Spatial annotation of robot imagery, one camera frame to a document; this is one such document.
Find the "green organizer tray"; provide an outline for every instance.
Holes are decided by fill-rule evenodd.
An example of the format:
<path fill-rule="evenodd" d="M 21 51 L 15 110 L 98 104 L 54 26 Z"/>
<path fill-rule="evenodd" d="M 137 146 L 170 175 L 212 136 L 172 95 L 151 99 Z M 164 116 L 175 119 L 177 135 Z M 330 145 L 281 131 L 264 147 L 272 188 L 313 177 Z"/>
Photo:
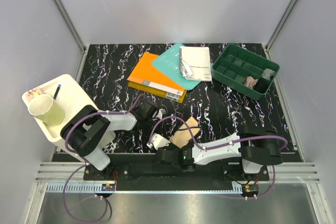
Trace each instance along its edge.
<path fill-rule="evenodd" d="M 261 77 L 268 68 L 275 72 L 271 80 Z M 230 44 L 212 65 L 212 78 L 254 100 L 262 98 L 272 85 L 280 66 L 262 56 L 246 49 Z M 259 93 L 244 85 L 248 76 L 254 79 L 263 79 L 267 84 L 265 93 Z"/>

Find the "black marker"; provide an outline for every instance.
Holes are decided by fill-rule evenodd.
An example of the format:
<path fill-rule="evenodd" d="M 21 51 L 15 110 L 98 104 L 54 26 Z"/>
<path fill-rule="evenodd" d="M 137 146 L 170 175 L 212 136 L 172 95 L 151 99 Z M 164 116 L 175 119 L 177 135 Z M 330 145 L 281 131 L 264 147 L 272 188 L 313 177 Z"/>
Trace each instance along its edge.
<path fill-rule="evenodd" d="M 56 100 L 56 97 L 57 97 L 57 94 L 58 94 L 58 91 L 59 91 L 60 88 L 61 88 L 61 84 L 59 84 L 59 85 L 57 86 L 56 92 L 55 92 L 55 94 L 54 94 L 54 100 Z"/>

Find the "book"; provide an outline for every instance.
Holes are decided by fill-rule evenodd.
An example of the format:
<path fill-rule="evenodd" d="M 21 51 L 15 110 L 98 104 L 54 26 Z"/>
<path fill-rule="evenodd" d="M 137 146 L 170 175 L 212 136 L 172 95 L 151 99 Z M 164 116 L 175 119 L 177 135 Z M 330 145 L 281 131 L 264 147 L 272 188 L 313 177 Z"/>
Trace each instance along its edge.
<path fill-rule="evenodd" d="M 163 90 L 160 90 L 160 89 L 156 89 L 156 88 L 153 88 L 153 87 L 149 87 L 149 86 L 146 86 L 146 85 L 143 85 L 143 84 L 139 84 L 139 83 L 136 83 L 136 82 L 133 82 L 133 81 L 129 81 L 128 86 L 130 88 L 139 89 L 141 91 L 151 93 L 151 94 L 155 94 L 159 97 L 167 98 L 169 100 L 179 102 L 179 103 L 183 102 L 185 94 L 187 93 L 187 91 L 184 90 L 182 95 L 172 94 L 172 93 L 169 93 L 169 92 L 166 92 L 166 91 L 163 91 Z"/>
<path fill-rule="evenodd" d="M 199 84 L 199 81 L 186 80 L 182 76 L 179 68 L 180 47 L 184 47 L 184 45 L 174 44 L 170 49 L 158 56 L 152 64 L 154 68 L 165 74 L 184 89 L 192 90 Z"/>
<path fill-rule="evenodd" d="M 168 93 L 182 95 L 184 88 L 152 66 L 153 60 L 157 57 L 158 55 L 145 52 L 127 80 Z"/>
<path fill-rule="evenodd" d="M 211 81 L 208 47 L 180 47 L 180 71 L 187 80 Z"/>

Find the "table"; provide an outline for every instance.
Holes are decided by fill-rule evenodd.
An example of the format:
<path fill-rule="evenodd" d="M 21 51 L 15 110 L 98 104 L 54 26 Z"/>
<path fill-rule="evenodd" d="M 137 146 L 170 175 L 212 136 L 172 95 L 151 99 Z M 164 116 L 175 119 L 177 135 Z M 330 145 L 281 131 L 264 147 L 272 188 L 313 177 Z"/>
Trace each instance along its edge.
<path fill-rule="evenodd" d="M 92 97 L 99 109 L 126 110 L 142 91 L 129 88 L 127 78 L 144 52 L 160 55 L 173 44 L 100 44 L 90 45 L 79 84 Z M 210 48 L 211 62 L 228 44 L 185 44 Z M 262 57 L 266 57 L 262 44 L 237 44 Z M 182 104 L 146 93 L 146 97 L 169 115 L 185 120 L 195 117 L 202 127 L 197 137 L 200 142 L 214 141 L 235 132 L 242 124 L 270 127 L 285 137 L 289 144 L 284 153 L 295 154 L 287 123 L 274 84 L 259 101 L 254 101 L 231 88 L 213 80 L 201 82 L 188 91 Z M 173 134 L 181 126 L 177 121 L 166 121 L 165 132 Z M 150 153 L 147 148 L 150 131 L 120 131 L 113 143 L 106 146 L 106 153 Z"/>

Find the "cardboard piece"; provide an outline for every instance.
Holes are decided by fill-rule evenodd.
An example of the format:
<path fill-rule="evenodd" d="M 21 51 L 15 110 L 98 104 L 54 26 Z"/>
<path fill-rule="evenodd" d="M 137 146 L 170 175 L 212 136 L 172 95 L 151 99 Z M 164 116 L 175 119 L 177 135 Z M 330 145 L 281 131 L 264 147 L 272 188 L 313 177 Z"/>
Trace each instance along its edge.
<path fill-rule="evenodd" d="M 34 93 L 43 94 L 39 87 L 29 90 L 25 95 L 28 102 L 30 102 L 35 97 Z"/>
<path fill-rule="evenodd" d="M 198 122 L 192 116 L 186 121 L 189 127 L 198 126 Z M 186 126 L 183 124 L 179 129 L 186 129 Z M 201 129 L 191 129 L 193 135 L 195 136 Z M 175 134 L 170 138 L 170 142 L 175 144 L 177 147 L 182 148 L 185 146 L 191 139 L 190 132 L 185 131 L 176 131 Z"/>

